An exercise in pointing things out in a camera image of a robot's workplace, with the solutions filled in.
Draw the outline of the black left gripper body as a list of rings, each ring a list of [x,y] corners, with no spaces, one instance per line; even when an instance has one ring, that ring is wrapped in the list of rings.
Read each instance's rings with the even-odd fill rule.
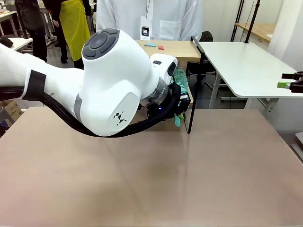
[[[156,102],[146,107],[148,119],[154,116],[159,116],[167,109],[167,107],[171,103],[172,98],[174,97],[174,88],[176,86],[180,88],[180,98],[177,101],[178,105],[175,108],[172,108],[170,111],[167,111],[165,118],[162,120],[165,121],[167,119],[172,119],[175,116],[181,115],[188,109],[190,104],[190,97],[187,90],[183,88],[180,84],[170,84],[169,86],[167,86],[168,92],[163,101]]]

